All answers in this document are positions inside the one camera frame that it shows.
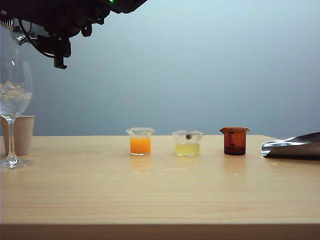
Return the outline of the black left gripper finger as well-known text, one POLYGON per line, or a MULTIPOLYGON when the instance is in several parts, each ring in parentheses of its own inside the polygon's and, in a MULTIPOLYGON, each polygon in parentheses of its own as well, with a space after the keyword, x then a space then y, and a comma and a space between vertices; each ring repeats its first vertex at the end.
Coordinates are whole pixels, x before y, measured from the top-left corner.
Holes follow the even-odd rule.
POLYGON ((65 70, 67 66, 64 64, 64 57, 55 55, 53 57, 53 66, 57 69, 65 70))

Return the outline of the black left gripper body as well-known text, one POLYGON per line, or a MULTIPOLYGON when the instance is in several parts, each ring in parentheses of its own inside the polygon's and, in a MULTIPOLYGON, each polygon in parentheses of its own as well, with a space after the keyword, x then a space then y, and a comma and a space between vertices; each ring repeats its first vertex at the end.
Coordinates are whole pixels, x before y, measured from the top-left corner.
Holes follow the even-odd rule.
POLYGON ((46 57, 63 56, 68 58, 71 56, 70 40, 53 33, 49 34, 43 26, 31 23, 29 37, 29 43, 46 57))

